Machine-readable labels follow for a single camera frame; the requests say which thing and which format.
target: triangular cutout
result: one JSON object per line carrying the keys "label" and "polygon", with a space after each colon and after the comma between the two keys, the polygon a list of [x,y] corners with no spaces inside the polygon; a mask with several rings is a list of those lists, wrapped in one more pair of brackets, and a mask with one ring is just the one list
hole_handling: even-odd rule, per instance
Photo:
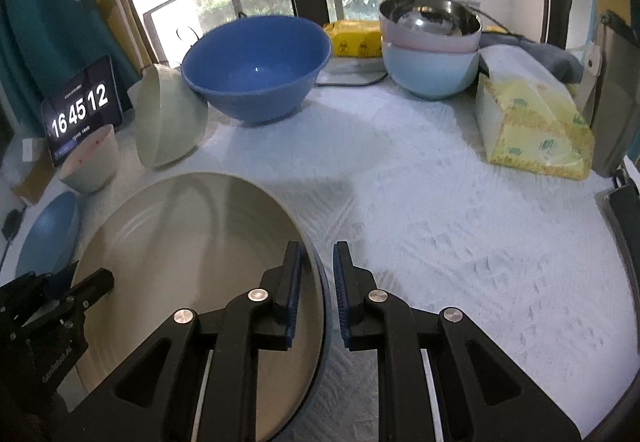
{"label": "triangular cutout", "polygon": [[171,348],[169,339],[161,340],[115,389],[118,398],[148,408],[154,400],[158,379]]}
{"label": "triangular cutout", "polygon": [[489,406],[495,406],[520,395],[521,390],[518,383],[500,367],[481,345],[474,341],[468,342],[466,351],[476,371],[484,401]]}

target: bowl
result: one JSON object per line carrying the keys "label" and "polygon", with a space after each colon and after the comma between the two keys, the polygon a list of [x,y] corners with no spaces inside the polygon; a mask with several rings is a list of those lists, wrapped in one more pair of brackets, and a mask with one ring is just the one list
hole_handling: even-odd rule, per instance
{"label": "bowl", "polygon": [[[71,260],[79,229],[78,197],[66,191],[54,198],[31,226],[20,250],[15,277],[28,272],[37,276],[60,273]],[[68,290],[72,277],[73,272],[69,272],[64,282],[57,282],[60,290]]]}
{"label": "bowl", "polygon": [[250,16],[205,34],[182,61],[186,83],[249,124],[295,110],[331,56],[331,40],[294,16]]}
{"label": "bowl", "polygon": [[478,74],[478,52],[426,52],[383,42],[382,58],[396,83],[425,99],[444,99],[459,93]]}
{"label": "bowl", "polygon": [[[398,23],[401,18],[411,16],[422,18],[437,15],[448,19],[461,35],[441,35]],[[380,4],[380,32],[382,39],[393,45],[412,50],[429,52],[471,53],[478,50],[482,23],[478,16],[463,3],[451,0],[385,0]]]}
{"label": "bowl", "polygon": [[118,169],[118,143],[107,124],[85,138],[60,167],[60,180],[79,193],[101,189]]}
{"label": "bowl", "polygon": [[103,266],[116,280],[86,313],[89,348],[78,373],[87,391],[176,310],[218,310],[257,288],[265,270],[282,264],[289,241],[307,253],[296,335],[287,352],[260,352],[254,440],[289,430],[322,380],[331,295],[313,245],[289,213],[259,187],[225,174],[187,173],[143,189],[87,245],[74,281]]}
{"label": "bowl", "polygon": [[137,92],[134,134],[144,167],[174,162],[198,145],[207,128],[209,109],[183,82],[180,72],[152,65]]}

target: tablecloth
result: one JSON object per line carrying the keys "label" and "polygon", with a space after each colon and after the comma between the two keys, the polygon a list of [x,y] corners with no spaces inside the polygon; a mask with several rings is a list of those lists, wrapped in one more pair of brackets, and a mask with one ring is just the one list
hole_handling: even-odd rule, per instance
{"label": "tablecloth", "polygon": [[[468,94],[414,98],[391,80],[316,88],[295,114],[244,126],[210,109],[189,157],[145,170],[132,126],[113,182],[84,204],[79,252],[117,207],[157,180],[219,171],[277,197],[316,246],[332,248],[416,308],[459,307],[587,434],[640,359],[633,300],[599,202],[610,181],[535,175],[483,162]],[[376,357],[350,353],[337,319],[318,394],[290,440],[376,441]]]}

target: gray cloth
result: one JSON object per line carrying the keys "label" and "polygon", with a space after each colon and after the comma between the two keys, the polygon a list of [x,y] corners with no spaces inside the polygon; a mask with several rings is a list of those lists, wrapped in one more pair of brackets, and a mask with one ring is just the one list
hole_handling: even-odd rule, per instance
{"label": "gray cloth", "polygon": [[491,45],[513,45],[520,47],[532,55],[561,83],[579,83],[582,80],[583,68],[580,61],[566,50],[548,43],[535,43],[524,36],[482,32],[480,48]]}

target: yellow green tissue package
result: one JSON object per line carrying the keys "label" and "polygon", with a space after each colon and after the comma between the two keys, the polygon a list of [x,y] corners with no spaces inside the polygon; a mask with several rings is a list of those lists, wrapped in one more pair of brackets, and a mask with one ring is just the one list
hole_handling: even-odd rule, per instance
{"label": "yellow green tissue package", "polygon": [[480,75],[476,116],[487,161],[587,178],[593,134],[565,86],[521,48],[495,45],[481,55],[489,77]]}

